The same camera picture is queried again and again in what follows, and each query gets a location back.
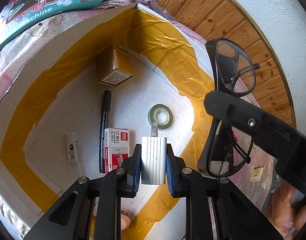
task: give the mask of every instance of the black marker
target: black marker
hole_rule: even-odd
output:
[[[100,143],[99,143],[99,166],[100,173],[105,173],[105,128],[109,127],[109,113],[111,110],[111,91],[105,90],[101,106],[101,127],[100,127]]]

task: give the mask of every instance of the glasses lens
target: glasses lens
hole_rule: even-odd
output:
[[[213,144],[211,145],[208,169],[214,177],[231,176],[238,172],[243,164],[250,163],[253,143],[250,135],[219,122]]]
[[[228,40],[216,43],[217,67],[225,87],[234,92],[250,93],[255,85],[255,74],[246,52]]]

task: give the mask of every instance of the red and white box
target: red and white box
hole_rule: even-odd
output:
[[[122,128],[105,129],[105,172],[120,168],[130,156],[130,132]]]

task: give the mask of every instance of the green tape roll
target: green tape roll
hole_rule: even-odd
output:
[[[158,104],[151,108],[148,114],[149,123],[157,122],[157,128],[163,130],[169,128],[173,122],[173,115],[165,105]]]

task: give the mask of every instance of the eyeglasses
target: eyeglasses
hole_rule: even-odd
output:
[[[246,52],[236,43],[220,38],[205,45],[210,57],[215,89],[243,97],[255,87],[255,69]],[[209,136],[198,161],[201,172],[213,177],[228,177],[250,163],[253,139],[246,133],[213,119]]]

